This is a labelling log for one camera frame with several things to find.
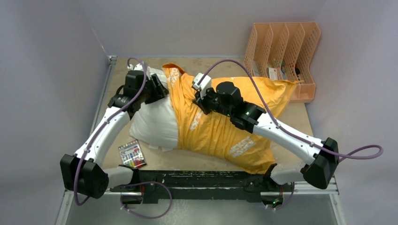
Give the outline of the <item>white pillow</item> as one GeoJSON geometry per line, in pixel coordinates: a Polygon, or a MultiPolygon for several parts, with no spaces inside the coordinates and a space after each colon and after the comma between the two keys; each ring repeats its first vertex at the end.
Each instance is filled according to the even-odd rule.
{"type": "Polygon", "coordinates": [[[142,103],[133,116],[129,134],[148,145],[161,147],[163,151],[176,149],[178,128],[170,95],[150,104],[142,103]]]}

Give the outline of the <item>orange Mickey Mouse pillowcase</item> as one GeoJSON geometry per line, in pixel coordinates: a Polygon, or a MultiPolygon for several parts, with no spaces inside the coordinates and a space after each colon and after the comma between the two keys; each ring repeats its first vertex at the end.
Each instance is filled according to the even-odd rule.
{"type": "MultiPolygon", "coordinates": [[[[276,162],[270,140],[236,128],[225,115],[205,115],[193,103],[192,75],[173,63],[164,64],[162,70],[176,114],[178,149],[225,159],[251,174],[263,174],[276,162]]],[[[297,86],[297,82],[288,80],[238,76],[213,78],[212,87],[222,82],[232,82],[245,101],[268,106],[274,117],[283,113],[297,86]]]]}

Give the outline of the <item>peach plastic file organizer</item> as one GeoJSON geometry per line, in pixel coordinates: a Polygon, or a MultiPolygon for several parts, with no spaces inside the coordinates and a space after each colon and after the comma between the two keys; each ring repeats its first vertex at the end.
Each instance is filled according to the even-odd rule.
{"type": "Polygon", "coordinates": [[[251,75],[263,77],[268,77],[268,67],[276,68],[279,80],[298,82],[291,101],[310,103],[315,98],[316,85],[309,69],[320,37],[316,22],[254,23],[244,65],[251,75]]]}

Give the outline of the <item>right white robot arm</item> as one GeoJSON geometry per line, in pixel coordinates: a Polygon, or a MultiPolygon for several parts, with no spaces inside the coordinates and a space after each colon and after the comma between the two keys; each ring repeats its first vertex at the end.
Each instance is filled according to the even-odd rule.
{"type": "Polygon", "coordinates": [[[210,81],[193,82],[192,87],[196,91],[193,102],[204,114],[225,115],[236,128],[265,137],[301,159],[301,164],[286,169],[272,166],[263,179],[266,189],[274,191],[282,184],[297,181],[306,181],[319,189],[328,187],[339,164],[337,141],[308,136],[271,118],[263,107],[244,101],[232,82],[222,82],[216,89],[210,81]]]}

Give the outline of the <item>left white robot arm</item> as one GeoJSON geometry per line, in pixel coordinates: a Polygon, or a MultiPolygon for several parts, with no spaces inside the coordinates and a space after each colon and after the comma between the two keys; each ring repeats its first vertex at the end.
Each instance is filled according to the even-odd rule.
{"type": "Polygon", "coordinates": [[[64,187],[75,194],[90,198],[102,197],[107,189],[123,186],[133,192],[140,179],[135,169],[120,165],[102,169],[105,156],[121,130],[142,104],[151,104],[168,95],[166,78],[159,72],[129,70],[125,83],[111,97],[104,116],[83,145],[74,154],[60,160],[64,187]]]}

